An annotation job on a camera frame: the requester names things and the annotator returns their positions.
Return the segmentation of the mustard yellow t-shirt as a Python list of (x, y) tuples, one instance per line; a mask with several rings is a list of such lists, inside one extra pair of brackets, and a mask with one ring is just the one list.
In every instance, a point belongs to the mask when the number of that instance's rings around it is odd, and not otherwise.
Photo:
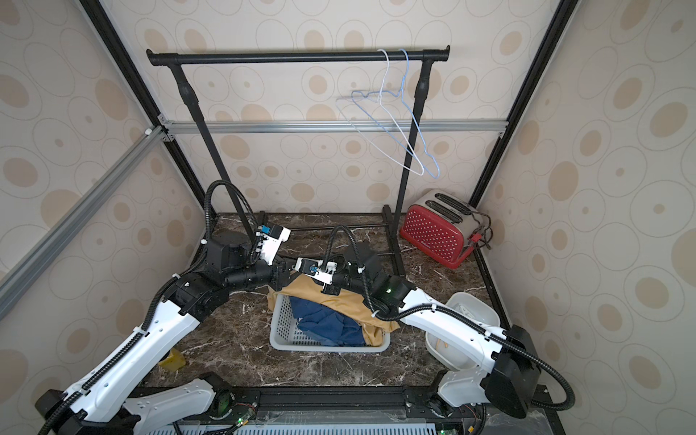
[(361, 295), (343, 290), (338, 297), (324, 295), (321, 293), (322, 286), (303, 275), (296, 279), (290, 286), (282, 291), (270, 290), (268, 292), (268, 308), (273, 310), (279, 295), (297, 297), (327, 306), (338, 313), (348, 316), (362, 326), (362, 335), (366, 342), (365, 346), (380, 346), (384, 339), (383, 333), (392, 333), (400, 328), (395, 321), (385, 322), (372, 316), (370, 310), (364, 306), (364, 299)]

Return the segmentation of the navy blue t-shirt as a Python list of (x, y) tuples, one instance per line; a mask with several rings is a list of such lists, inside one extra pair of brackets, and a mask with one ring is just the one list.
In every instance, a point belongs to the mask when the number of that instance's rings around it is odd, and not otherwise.
[(323, 346), (365, 346), (363, 329), (348, 316), (308, 300), (289, 297), (297, 327)]

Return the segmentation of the white wire hanger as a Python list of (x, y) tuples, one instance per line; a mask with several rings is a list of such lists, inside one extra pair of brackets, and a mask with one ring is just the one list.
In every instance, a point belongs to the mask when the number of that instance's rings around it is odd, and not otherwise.
[[(397, 119), (399, 111), (392, 111), (391, 106), (389, 105), (389, 103), (392, 101), (400, 103), (411, 115), (411, 120), (415, 120), (414, 112), (411, 109), (411, 106), (406, 103), (405, 99), (406, 78), (411, 66), (410, 56), (405, 49), (400, 49), (400, 52), (405, 59), (406, 70), (401, 77), (400, 87), (398, 90), (391, 91), (388, 89), (387, 79), (390, 77), (392, 58), (386, 50), (380, 49), (380, 52), (384, 55), (386, 67), (378, 90), (354, 90), (351, 91), (349, 95), (337, 97), (335, 100), (335, 109), (338, 110), (340, 118), (343, 121), (347, 121), (348, 125), (363, 139), (365, 139), (369, 145), (375, 148), (377, 152), (382, 154), (382, 156), (387, 157), (394, 163), (397, 163), (404, 170), (407, 170), (407, 172), (411, 172), (417, 177), (422, 177), (427, 172), (425, 165), (417, 156), (416, 151), (413, 150), (413, 146), (411, 146), (409, 141), (409, 134), (406, 132), (406, 130), (404, 130)], [(364, 115), (368, 121), (377, 127), (379, 132), (386, 133), (393, 140), (393, 142), (404, 151), (405, 157), (411, 157), (413, 161), (416, 162), (416, 168), (407, 168), (405, 163), (400, 163), (397, 161), (391, 152), (386, 152), (373, 139), (368, 137), (364, 132), (364, 129), (358, 126), (357, 119), (349, 116), (345, 112), (349, 108), (356, 109), (358, 112), (360, 112), (360, 114)]]

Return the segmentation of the light blue plastic hanger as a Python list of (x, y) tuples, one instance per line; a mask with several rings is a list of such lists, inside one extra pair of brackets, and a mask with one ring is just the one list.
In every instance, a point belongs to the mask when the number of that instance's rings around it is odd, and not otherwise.
[[(380, 52), (380, 49), (378, 50), (378, 53), (380, 54), (380, 56), (382, 57), (382, 59), (384, 60), (384, 63), (385, 63), (384, 55)], [(405, 63), (404, 56), (401, 54), (400, 49), (397, 51), (397, 53), (402, 56), (402, 61)], [(406, 88), (407, 88), (407, 79), (408, 79), (409, 72), (408, 72), (407, 78), (406, 78), (405, 99), (406, 99), (406, 94), (407, 94)], [(394, 89), (388, 88), (388, 89), (391, 91), (397, 91), (398, 88), (394, 88)], [(396, 103), (396, 101), (391, 101), (389, 103), (389, 105), (392, 106), (393, 103)], [(417, 156), (420, 158), (422, 163), (425, 165), (427, 172), (424, 175), (428, 175), (432, 179), (438, 179), (440, 177), (440, 174), (442, 174), (442, 171), (440, 170), (440, 165), (439, 165), (437, 159), (431, 153), (428, 152), (428, 144), (427, 144), (427, 141), (425, 141), (425, 138), (424, 138), (424, 135), (422, 132), (421, 122), (418, 121), (416, 118), (416, 113), (415, 113), (413, 105), (412, 104), (409, 104), (409, 105), (411, 106), (411, 109), (414, 112), (414, 116), (415, 116), (414, 121), (411, 120), (411, 115), (409, 114), (409, 112), (407, 112), (407, 110), (400, 104), (400, 106), (402, 106), (402, 110), (404, 110), (404, 113), (408, 115), (408, 118), (406, 120), (409, 121), (409, 123), (410, 123), (409, 124), (409, 132), (407, 132), (409, 134), (409, 141), (411, 143), (411, 146), (413, 146), (413, 150), (416, 151)]]

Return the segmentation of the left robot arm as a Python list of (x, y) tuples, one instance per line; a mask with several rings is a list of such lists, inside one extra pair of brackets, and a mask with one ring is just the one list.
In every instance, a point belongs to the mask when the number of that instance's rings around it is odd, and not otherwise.
[(202, 239), (196, 262), (155, 294), (140, 326), (92, 371), (65, 391), (50, 390), (36, 403), (43, 434), (146, 434), (208, 411), (219, 394), (210, 381), (132, 398), (132, 391), (186, 335), (228, 302), (234, 291), (287, 285), (289, 268), (277, 259), (291, 231), (262, 226)]

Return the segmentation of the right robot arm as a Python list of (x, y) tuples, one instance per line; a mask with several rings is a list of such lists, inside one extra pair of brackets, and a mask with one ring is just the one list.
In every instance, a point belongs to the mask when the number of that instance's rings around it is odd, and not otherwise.
[(361, 295), (372, 316), (417, 327), (465, 355), (472, 368), (446, 373), (437, 386), (438, 399), (449, 407), (490, 403), (511, 417), (527, 417), (541, 366), (524, 328), (505, 330), (475, 320), (469, 309), (459, 311), (438, 302), (407, 279), (387, 274), (380, 263), (371, 266), (365, 260), (336, 255), (328, 261), (300, 260), (297, 271), (313, 278), (329, 295), (344, 290)]

